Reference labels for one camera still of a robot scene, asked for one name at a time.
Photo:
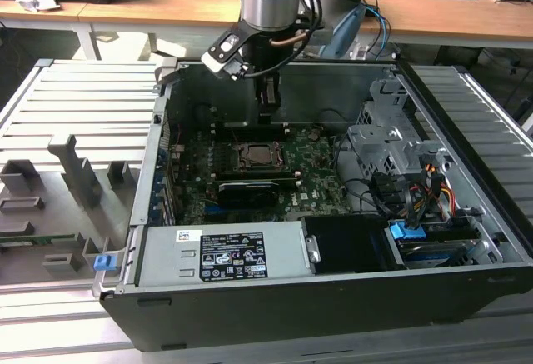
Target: white paper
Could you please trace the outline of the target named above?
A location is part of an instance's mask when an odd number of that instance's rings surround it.
[[[56,0],[15,0],[25,10],[29,12],[37,12],[43,10],[53,10],[60,8]]]
[[[202,229],[182,229],[176,231],[176,242],[199,242]]]

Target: green circuit board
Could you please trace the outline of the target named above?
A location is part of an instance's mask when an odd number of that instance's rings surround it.
[[[212,179],[210,157],[218,143],[207,132],[198,132],[183,143],[177,177],[178,223],[296,221],[309,215],[351,212],[346,192],[331,169],[330,138],[320,135],[316,128],[291,128],[287,139],[275,142],[283,152],[284,164],[301,173],[301,182],[297,187],[282,188],[275,206],[260,209],[222,210],[218,207],[216,190],[220,182]],[[276,182],[276,178],[272,177],[271,181]]]

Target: blue cable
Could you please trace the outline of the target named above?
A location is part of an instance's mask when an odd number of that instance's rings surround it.
[[[369,10],[370,12],[372,12],[376,16],[376,18],[378,18],[381,21],[381,27],[383,28],[383,40],[381,41],[381,50],[383,50],[385,48],[385,43],[386,43],[386,25],[385,25],[385,20],[383,20],[383,17],[381,16],[381,14],[378,13],[373,8],[368,7],[367,5],[364,5],[364,6],[366,7],[366,10]]]

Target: power supply label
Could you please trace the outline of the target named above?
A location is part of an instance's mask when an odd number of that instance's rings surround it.
[[[201,237],[200,278],[204,282],[266,277],[262,232]]]

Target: floor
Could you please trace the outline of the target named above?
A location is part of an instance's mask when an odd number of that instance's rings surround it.
[[[12,96],[39,58],[84,59],[77,36],[66,31],[0,29],[0,106]],[[98,47],[104,60],[159,60],[150,53],[147,35],[137,32],[100,32]],[[200,57],[211,43],[197,35],[158,35],[159,50],[176,57]],[[391,45],[413,64],[433,64],[438,47],[426,45]],[[471,49],[455,48],[448,52],[452,63],[463,63],[475,54]],[[533,52],[510,49],[485,49],[470,67],[474,78],[502,106],[512,94],[506,109],[513,113],[533,90],[533,75],[514,92],[522,78],[533,68]]]

